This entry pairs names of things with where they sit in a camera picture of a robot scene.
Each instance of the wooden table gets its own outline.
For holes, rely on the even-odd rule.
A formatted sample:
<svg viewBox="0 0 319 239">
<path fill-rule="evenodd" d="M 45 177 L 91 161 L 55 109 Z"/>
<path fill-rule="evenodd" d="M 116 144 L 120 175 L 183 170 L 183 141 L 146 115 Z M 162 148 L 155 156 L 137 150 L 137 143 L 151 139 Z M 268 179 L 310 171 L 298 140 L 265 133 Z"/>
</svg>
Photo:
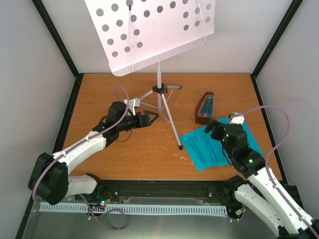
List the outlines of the wooden table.
<svg viewBox="0 0 319 239">
<path fill-rule="evenodd" d="M 182 89 L 174 90 L 168 102 L 180 136 L 200 127 L 194 122 L 194 109 L 207 91 L 215 94 L 216 119 L 232 111 L 244 112 L 259 106 L 248 73 L 163 73 L 162 81 L 167 85 L 182 85 Z M 109 106 L 117 100 L 116 85 L 124 85 L 133 98 L 142 96 L 155 84 L 156 73 L 134 73 L 120 78 L 112 74 L 85 74 L 64 147 L 83 138 L 102 116 L 107 115 Z M 119 90 L 119 94 L 124 98 L 123 91 Z M 156 94 L 148 96 L 144 102 L 157 105 Z M 156 112 L 145 105 L 138 108 L 140 112 L 143 110 Z M 266 155 L 272 146 L 261 112 L 248 114 L 246 122 Z M 119 141 L 128 136 L 128 132 L 120 133 Z M 274 155 L 270 158 L 270 166 L 281 179 Z M 186 150 L 178 149 L 170 124 L 161 116 L 150 127 L 134 129 L 128 141 L 114 142 L 94 154 L 76 167 L 72 175 L 88 172 L 114 180 L 227 180 L 238 174 L 230 165 L 199 172 Z"/>
</svg>

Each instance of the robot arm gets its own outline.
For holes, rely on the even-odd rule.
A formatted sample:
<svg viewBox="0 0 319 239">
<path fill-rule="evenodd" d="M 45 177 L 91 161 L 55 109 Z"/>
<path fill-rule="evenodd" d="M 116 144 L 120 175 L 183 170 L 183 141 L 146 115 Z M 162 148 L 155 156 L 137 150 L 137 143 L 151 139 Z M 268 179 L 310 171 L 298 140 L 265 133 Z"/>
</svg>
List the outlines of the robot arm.
<svg viewBox="0 0 319 239">
<path fill-rule="evenodd" d="M 52 205 L 59 203 L 68 195 L 92 193 L 97 186 L 96 179 L 92 175 L 68 176 L 72 170 L 92 154 L 113 143 L 119 137 L 119 132 L 150 126 L 159 117 L 158 114 L 150 111 L 144 111 L 145 115 L 134 112 L 134 115 L 124 117 L 114 128 L 102 133 L 121 118 L 125 108 L 125 103 L 113 102 L 107 117 L 102 117 L 99 124 L 83 139 L 52 155 L 41 154 L 35 163 L 28 188 L 33 190 L 45 168 L 55 159 L 61 157 L 45 174 L 36 193 Z"/>
<path fill-rule="evenodd" d="M 222 144 L 235 169 L 244 175 L 265 197 L 260 197 L 248 184 L 239 176 L 226 181 L 228 197 L 245 204 L 259 218 L 261 218 L 274 232 L 276 236 L 287 232 L 289 235 L 299 235 L 313 225 L 313 218 L 307 214 L 287 193 L 284 187 L 278 182 L 274 173 L 270 170 L 272 178 L 277 182 L 274 186 L 266 172 L 264 158 L 251 149 L 247 141 L 247 133 L 243 129 L 244 116 L 231 114 L 229 124 L 222 124 L 211 120 L 205 129 L 211 133 L 211 138 Z M 302 215 L 299 217 L 293 206 Z"/>
</svg>

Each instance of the circular hole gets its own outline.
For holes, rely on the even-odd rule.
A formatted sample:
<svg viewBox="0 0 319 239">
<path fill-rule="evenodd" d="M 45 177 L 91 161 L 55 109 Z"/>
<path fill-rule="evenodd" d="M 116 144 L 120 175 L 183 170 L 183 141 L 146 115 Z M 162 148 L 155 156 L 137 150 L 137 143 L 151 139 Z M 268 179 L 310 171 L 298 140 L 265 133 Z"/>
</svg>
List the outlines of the circular hole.
<svg viewBox="0 0 319 239">
<path fill-rule="evenodd" d="M 131 16 L 131 21 L 132 21 L 132 22 L 135 22 L 135 21 L 136 21 L 136 19 L 137 19 L 137 18 L 136 18 L 136 16 L 135 16 L 135 15 L 132 15 L 132 16 Z"/>
<path fill-rule="evenodd" d="M 176 7 L 176 3 L 174 1 L 172 1 L 169 6 L 170 6 L 170 8 L 174 8 L 174 7 Z"/>
<path fill-rule="evenodd" d="M 126 6 L 132 6 L 133 5 L 133 0 L 126 0 Z"/>
<path fill-rule="evenodd" d="M 109 44 L 109 45 L 113 45 L 113 43 L 114 43 L 114 40 L 113 40 L 113 39 L 109 39 L 109 40 L 108 40 L 108 44 Z"/>
<path fill-rule="evenodd" d="M 126 38 L 128 38 L 128 36 L 126 36 L 126 34 L 122 34 L 121 35 L 121 39 L 124 41 L 124 40 L 126 40 Z"/>
<path fill-rule="evenodd" d="M 139 34 L 140 34 L 140 30 L 138 30 L 138 29 L 134 30 L 134 35 L 135 36 L 138 36 Z"/>
<path fill-rule="evenodd" d="M 119 9 L 119 6 L 116 3 L 112 4 L 111 9 L 112 11 L 117 11 Z"/>
<path fill-rule="evenodd" d="M 102 26 L 103 31 L 108 31 L 109 29 L 110 29 L 109 26 L 106 24 Z"/>
<path fill-rule="evenodd" d="M 162 6 L 158 6 L 158 13 L 161 13 L 163 11 L 163 7 Z"/>
<path fill-rule="evenodd" d="M 149 10 L 146 10 L 145 12 L 144 12 L 144 17 L 149 17 L 150 16 L 150 11 Z"/>
<path fill-rule="evenodd" d="M 116 26 L 123 26 L 123 21 L 122 20 L 117 20 L 116 21 Z"/>
<path fill-rule="evenodd" d="M 99 9 L 96 10 L 96 15 L 97 16 L 103 16 L 103 14 L 104 14 L 104 12 L 103 12 L 102 9 L 99 8 Z"/>
</svg>

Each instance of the black clamp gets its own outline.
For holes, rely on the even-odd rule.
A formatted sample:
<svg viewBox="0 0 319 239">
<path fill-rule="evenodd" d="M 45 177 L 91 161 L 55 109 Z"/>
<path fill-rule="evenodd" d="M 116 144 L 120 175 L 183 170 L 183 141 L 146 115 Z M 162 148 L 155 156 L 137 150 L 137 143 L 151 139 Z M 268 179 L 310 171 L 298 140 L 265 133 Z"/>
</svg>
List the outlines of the black clamp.
<svg viewBox="0 0 319 239">
<path fill-rule="evenodd" d="M 167 86 L 162 83 L 160 88 L 158 88 L 158 86 L 153 86 L 152 90 L 153 92 L 159 93 L 161 95 L 167 93 Z"/>
</svg>

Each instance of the white music stand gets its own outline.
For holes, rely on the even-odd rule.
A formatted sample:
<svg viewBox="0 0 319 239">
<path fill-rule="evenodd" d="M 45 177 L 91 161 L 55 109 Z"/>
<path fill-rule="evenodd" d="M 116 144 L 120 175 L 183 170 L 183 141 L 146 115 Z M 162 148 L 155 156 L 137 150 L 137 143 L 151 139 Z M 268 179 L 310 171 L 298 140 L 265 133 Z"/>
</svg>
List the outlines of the white music stand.
<svg viewBox="0 0 319 239">
<path fill-rule="evenodd" d="M 179 149 L 183 149 L 167 105 L 173 89 L 181 86 L 162 84 L 160 62 L 212 39 L 215 0 L 85 0 L 85 3 L 115 76 L 157 64 L 157 85 L 140 100 L 158 93 L 158 106 L 141 103 L 158 109 L 171 124 Z M 172 91 L 166 100 L 167 89 Z M 164 108 L 168 119 L 161 113 Z"/>
</svg>

